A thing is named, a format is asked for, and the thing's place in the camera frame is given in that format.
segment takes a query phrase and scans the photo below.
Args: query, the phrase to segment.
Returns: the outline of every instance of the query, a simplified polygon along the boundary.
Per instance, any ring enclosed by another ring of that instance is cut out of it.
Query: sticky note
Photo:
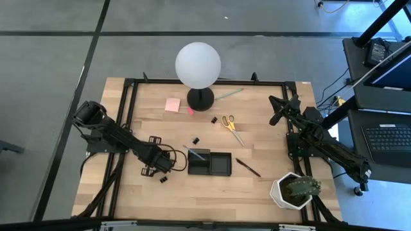
[[[187,111],[188,113],[190,113],[190,115],[194,115],[194,111],[193,109],[191,109],[191,107],[187,107]]]
[[[179,112],[179,108],[180,108],[180,99],[167,98],[166,108],[165,108],[166,111]]]

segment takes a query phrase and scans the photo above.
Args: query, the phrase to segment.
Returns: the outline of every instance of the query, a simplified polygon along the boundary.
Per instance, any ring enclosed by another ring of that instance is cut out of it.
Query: succulent
[[[312,176],[302,176],[287,185],[292,193],[291,196],[318,195],[321,192],[321,182]]]

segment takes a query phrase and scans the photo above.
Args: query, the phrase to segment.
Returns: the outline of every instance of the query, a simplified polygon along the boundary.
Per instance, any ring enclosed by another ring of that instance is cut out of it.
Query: black box
[[[188,152],[188,174],[231,176],[231,153],[213,153],[210,150],[193,149],[205,160]]]

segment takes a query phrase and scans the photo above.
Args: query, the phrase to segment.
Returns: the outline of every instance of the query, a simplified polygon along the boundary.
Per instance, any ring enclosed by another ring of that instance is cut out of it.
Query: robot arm
[[[299,130],[296,148],[330,158],[342,166],[355,182],[367,183],[371,175],[367,159],[332,138],[321,126],[323,118],[316,108],[307,107],[301,114],[298,96],[290,101],[274,96],[270,96],[269,100],[275,113],[270,125],[276,125],[280,118],[285,117]]]
[[[163,173],[167,173],[174,166],[175,161],[170,159],[167,151],[136,139],[133,134],[107,116],[105,108],[99,103],[84,102],[74,115],[73,124],[98,130],[102,134],[102,139],[110,145],[131,149],[141,162]]]

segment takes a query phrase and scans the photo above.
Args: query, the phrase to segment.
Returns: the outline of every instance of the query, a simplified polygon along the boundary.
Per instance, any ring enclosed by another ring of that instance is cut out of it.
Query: lamp base
[[[191,89],[187,94],[187,102],[191,109],[203,112],[214,103],[214,93],[210,88]]]

